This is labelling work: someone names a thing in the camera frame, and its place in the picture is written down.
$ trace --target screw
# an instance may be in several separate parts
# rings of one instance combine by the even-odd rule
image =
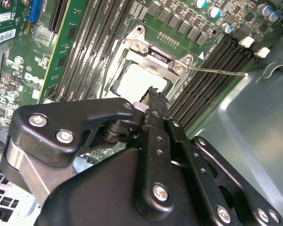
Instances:
[[[2,1],[2,8],[9,9],[11,7],[10,0],[3,0]]]
[[[203,146],[207,145],[206,142],[205,142],[203,139],[199,139],[198,141],[199,141],[199,143],[200,143],[201,145],[203,145]]]
[[[180,124],[176,121],[173,121],[173,124],[176,126],[176,127],[180,127]]]
[[[176,74],[181,74],[183,72],[183,67],[181,65],[177,65],[174,67],[174,71]]]
[[[159,113],[157,111],[152,111],[152,114],[155,116],[155,117],[160,117]]]
[[[29,123],[36,127],[43,127],[47,124],[47,119],[41,115],[33,115],[28,119]]]
[[[220,219],[225,222],[226,224],[229,224],[231,222],[231,216],[228,214],[225,208],[222,206],[217,207],[217,213],[220,217]]]
[[[269,222],[268,216],[266,215],[266,213],[263,210],[258,209],[258,214],[263,221],[265,221],[266,223]]]
[[[22,5],[24,5],[25,7],[28,6],[30,3],[30,0],[22,0]]]
[[[280,222],[279,218],[277,217],[277,215],[276,215],[274,212],[272,212],[272,211],[270,210],[268,213],[269,213],[269,215],[275,220],[275,222],[277,222],[277,223]]]
[[[142,50],[142,44],[140,41],[136,41],[133,45],[133,49],[137,52]]]
[[[68,130],[60,130],[57,135],[57,139],[59,142],[64,143],[64,144],[69,144],[74,140],[74,136],[72,133]]]
[[[129,103],[124,103],[123,104],[125,108],[127,108],[128,110],[132,110],[132,106]]]
[[[162,202],[168,199],[168,192],[166,191],[166,188],[162,185],[155,184],[153,186],[153,193],[155,197]]]

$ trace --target bolt head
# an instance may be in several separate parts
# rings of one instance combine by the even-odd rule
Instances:
[[[74,140],[74,136],[72,135],[72,133],[69,130],[65,130],[65,129],[60,130],[57,133],[56,137],[59,142],[64,144],[69,144]]]
[[[32,115],[28,119],[32,126],[43,127],[47,124],[47,119],[42,115]]]
[[[279,218],[277,217],[277,215],[276,215],[274,212],[272,212],[272,211],[270,210],[268,213],[269,213],[269,215],[272,217],[272,219],[275,220],[275,222],[277,222],[277,223],[280,222]]]
[[[267,216],[267,214],[266,214],[263,210],[258,209],[258,214],[259,214],[260,218],[261,218],[264,222],[266,222],[266,223],[269,222],[268,216]]]
[[[225,222],[226,224],[231,223],[231,216],[225,208],[223,208],[222,206],[218,206],[217,213],[223,222]]]
[[[155,184],[153,186],[153,193],[154,196],[162,202],[168,199],[168,192],[166,191],[166,188],[160,184]]]

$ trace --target connector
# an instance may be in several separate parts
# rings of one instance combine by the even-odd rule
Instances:
[[[30,11],[30,16],[28,21],[35,23],[39,20],[41,9],[42,9],[43,0],[33,0],[32,9]]]

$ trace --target capacitor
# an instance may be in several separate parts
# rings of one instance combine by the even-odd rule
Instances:
[[[229,24],[223,24],[221,26],[221,29],[224,33],[230,34],[233,32],[234,28],[233,26],[230,26]]]
[[[15,100],[17,100],[19,98],[19,94],[18,92],[16,91],[12,91],[12,92],[9,92],[7,95],[6,95],[6,99],[13,102]]]
[[[267,4],[261,4],[257,8],[257,13],[261,16],[269,16],[272,14],[273,11],[273,7]]]
[[[221,15],[221,10],[219,8],[212,6],[208,9],[208,16],[209,17],[218,18],[218,17],[220,17],[220,15]]]
[[[269,22],[274,23],[274,22],[276,22],[276,21],[280,18],[280,16],[281,16],[281,14],[276,11],[276,12],[272,12],[271,15],[266,16],[265,19],[266,19],[267,21],[269,21]]]
[[[205,8],[207,6],[207,0],[195,0],[194,4],[196,8]]]

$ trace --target label sticker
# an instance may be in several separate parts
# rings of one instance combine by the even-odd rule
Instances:
[[[33,90],[32,98],[38,100],[39,97],[40,97],[40,91],[34,89],[34,90]]]
[[[0,14],[0,22],[8,21],[11,18],[11,13],[1,13]]]
[[[7,32],[0,33],[0,42],[3,42],[3,41],[8,40],[8,39],[12,39],[12,38],[14,38],[15,35],[16,35],[15,29],[7,31]]]

